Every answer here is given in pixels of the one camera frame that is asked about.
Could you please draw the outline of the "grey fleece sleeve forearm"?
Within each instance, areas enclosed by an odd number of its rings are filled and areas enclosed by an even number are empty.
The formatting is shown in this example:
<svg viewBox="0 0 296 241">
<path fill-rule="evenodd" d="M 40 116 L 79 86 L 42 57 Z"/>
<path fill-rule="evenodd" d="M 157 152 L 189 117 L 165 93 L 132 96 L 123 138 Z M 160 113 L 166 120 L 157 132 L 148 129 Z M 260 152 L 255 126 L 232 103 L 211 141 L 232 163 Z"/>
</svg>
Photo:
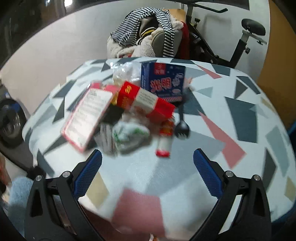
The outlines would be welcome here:
<svg viewBox="0 0 296 241">
<path fill-rule="evenodd" d="M 33 181 L 27 177 L 18 177 L 12 182 L 7 216 L 16 230 L 25 236 L 25 216 L 27 202 Z"/>
</svg>

